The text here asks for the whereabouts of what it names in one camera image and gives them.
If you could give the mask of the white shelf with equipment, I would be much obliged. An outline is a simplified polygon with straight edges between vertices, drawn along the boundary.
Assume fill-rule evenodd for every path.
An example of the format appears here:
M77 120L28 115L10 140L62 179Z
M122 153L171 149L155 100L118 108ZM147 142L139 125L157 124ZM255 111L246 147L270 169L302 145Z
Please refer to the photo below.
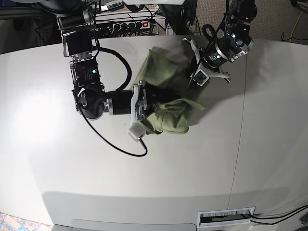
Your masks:
M118 9L107 10L102 6L102 12L96 15L96 33L98 38L120 38L133 36L159 36L167 34L167 21L158 5L145 5L138 12L132 12L125 4ZM113 22L149 22L150 31L115 31Z

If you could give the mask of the black power strip red switch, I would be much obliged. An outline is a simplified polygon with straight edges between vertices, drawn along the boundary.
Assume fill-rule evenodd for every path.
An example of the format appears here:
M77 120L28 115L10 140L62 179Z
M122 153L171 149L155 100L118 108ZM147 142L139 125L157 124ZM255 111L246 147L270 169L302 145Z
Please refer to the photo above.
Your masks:
M113 22L115 31L150 31L149 22Z

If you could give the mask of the green T-shirt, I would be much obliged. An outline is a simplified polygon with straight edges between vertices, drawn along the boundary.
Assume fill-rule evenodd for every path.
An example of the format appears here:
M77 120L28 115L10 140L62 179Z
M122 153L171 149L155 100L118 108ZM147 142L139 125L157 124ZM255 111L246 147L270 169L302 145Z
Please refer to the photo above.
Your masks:
M145 118L139 124L147 134L185 134L194 110L205 106L197 101L201 88L188 90L190 67L179 54L152 47L134 80L144 80L148 94Z

